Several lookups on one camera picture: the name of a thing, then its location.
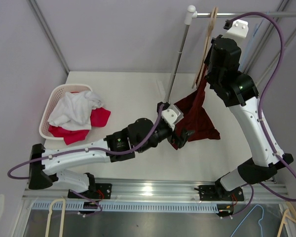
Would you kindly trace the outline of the blue wire hanger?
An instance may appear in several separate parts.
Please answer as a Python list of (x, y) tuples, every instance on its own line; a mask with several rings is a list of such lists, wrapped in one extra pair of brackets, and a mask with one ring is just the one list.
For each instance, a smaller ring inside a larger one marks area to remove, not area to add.
[(253, 33), (252, 33), (252, 35), (251, 35), (251, 37), (249, 39), (249, 42), (247, 44), (247, 47), (246, 47), (246, 50), (245, 50), (245, 54), (244, 54), (244, 58), (243, 58), (243, 62), (242, 62), (242, 69), (243, 70), (245, 70), (245, 63), (247, 61), (247, 58), (248, 58), (249, 52), (251, 50), (251, 47), (252, 47), (252, 44), (253, 44), (255, 35), (257, 34), (257, 31), (259, 30), (260, 25), (261, 25), (261, 23), (255, 25), (254, 30), (253, 30)]

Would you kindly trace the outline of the pink magenta t shirt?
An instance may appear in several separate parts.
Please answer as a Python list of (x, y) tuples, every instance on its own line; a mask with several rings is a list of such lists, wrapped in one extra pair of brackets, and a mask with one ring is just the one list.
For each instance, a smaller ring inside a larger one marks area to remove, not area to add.
[(68, 121), (62, 125), (49, 124), (48, 131), (56, 138), (63, 138), (66, 145), (86, 139), (89, 131), (94, 127), (105, 127), (111, 116), (111, 111), (97, 108), (91, 111), (90, 118), (83, 125), (75, 121)]

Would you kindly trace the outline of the white t shirt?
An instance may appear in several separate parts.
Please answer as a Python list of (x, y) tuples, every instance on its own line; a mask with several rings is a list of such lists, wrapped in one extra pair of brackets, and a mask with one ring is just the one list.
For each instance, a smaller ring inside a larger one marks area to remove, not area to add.
[(47, 121), (52, 125), (62, 125), (72, 120), (83, 125), (90, 118), (92, 110), (103, 106), (101, 97), (92, 91), (66, 92)]

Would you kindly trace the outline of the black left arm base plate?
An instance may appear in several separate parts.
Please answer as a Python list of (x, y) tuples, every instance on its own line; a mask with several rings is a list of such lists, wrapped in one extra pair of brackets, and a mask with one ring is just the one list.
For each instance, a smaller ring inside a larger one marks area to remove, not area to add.
[(96, 183), (89, 187), (87, 185), (73, 185), (73, 190), (80, 195), (90, 199), (110, 199), (112, 184)]

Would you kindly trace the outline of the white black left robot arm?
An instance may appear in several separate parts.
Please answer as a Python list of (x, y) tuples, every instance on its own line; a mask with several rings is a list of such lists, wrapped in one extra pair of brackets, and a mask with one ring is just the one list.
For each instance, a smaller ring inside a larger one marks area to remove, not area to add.
[(164, 119), (152, 123), (147, 118), (140, 118), (123, 130), (86, 146), (49, 150), (43, 144), (35, 144), (31, 151), (29, 189), (44, 190), (58, 184), (91, 198), (96, 193), (94, 176), (78, 174), (70, 168), (129, 160), (136, 153), (157, 147), (165, 139), (181, 148), (194, 133), (194, 130), (183, 129), (177, 136)]

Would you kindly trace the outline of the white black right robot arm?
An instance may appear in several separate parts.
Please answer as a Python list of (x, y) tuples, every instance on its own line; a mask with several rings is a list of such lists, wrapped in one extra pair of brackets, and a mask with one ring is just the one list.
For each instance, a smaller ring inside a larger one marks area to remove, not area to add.
[(253, 79), (238, 70), (241, 48), (236, 41), (219, 35), (211, 43), (205, 60), (206, 81), (238, 121), (252, 154), (215, 182), (215, 195), (224, 200), (240, 186), (265, 181), (284, 168), (277, 156), (287, 164), (294, 158), (283, 152), (272, 134), (268, 141), (263, 132), (258, 115), (259, 93)]

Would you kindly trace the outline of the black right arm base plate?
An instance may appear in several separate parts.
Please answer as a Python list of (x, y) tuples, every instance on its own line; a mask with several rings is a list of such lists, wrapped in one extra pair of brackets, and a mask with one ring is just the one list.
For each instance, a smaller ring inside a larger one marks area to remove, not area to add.
[(232, 198), (235, 198), (236, 201), (244, 201), (245, 199), (241, 187), (226, 191), (215, 185), (199, 185), (194, 190), (199, 193), (201, 201), (232, 201)]

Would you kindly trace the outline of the dark maroon t shirt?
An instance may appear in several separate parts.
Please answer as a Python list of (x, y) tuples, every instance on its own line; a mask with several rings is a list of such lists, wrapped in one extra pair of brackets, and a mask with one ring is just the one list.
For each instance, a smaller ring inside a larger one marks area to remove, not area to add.
[(183, 130), (194, 131), (192, 136), (188, 138), (189, 142), (203, 139), (219, 140), (221, 138), (220, 133), (215, 129), (210, 117), (203, 108), (207, 85), (205, 73), (208, 64), (209, 56), (204, 62), (204, 71), (197, 90), (175, 103), (184, 115), (184, 118), (176, 125), (176, 134), (182, 135)]

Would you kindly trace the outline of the beige wooden hanger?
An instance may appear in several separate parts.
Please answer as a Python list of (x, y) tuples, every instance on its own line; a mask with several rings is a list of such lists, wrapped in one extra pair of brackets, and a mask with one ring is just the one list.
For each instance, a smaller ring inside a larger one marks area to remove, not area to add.
[(217, 18), (217, 14), (218, 14), (219, 8), (217, 6), (215, 6), (212, 10), (212, 12), (210, 13), (210, 21), (208, 23), (208, 27), (207, 27), (207, 32), (205, 35), (205, 41), (204, 41), (204, 47), (203, 47), (203, 56), (201, 59), (201, 63), (200, 63), (200, 67), (198, 69), (198, 72), (195, 74), (195, 78), (192, 84), (192, 89), (194, 88), (198, 88), (200, 85), (200, 79), (202, 76), (202, 73), (205, 72), (205, 59), (207, 56), (207, 53), (209, 51), (209, 44), (210, 44), (210, 40), (211, 40), (211, 35), (212, 35), (212, 31), (215, 27), (215, 23), (216, 23), (216, 18)]

